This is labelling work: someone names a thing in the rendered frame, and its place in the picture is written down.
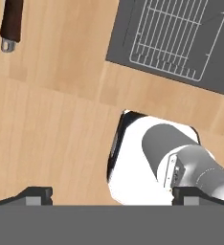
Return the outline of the white and grey rounded object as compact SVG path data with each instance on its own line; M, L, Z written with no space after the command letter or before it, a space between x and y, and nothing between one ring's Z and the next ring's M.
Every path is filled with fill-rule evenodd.
M175 206L175 187L224 200L224 168L194 127L131 110L120 116L106 180L111 197L123 205Z

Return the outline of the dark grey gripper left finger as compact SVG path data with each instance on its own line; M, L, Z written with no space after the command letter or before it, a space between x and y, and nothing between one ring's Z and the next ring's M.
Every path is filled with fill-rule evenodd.
M0 206L52 206L52 187L27 187L17 195L0 200Z

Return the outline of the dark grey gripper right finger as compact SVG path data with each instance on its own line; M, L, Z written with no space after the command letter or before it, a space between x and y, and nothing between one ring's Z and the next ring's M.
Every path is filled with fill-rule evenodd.
M172 205L177 206L224 206L224 200L210 197L199 188L175 187L172 190Z

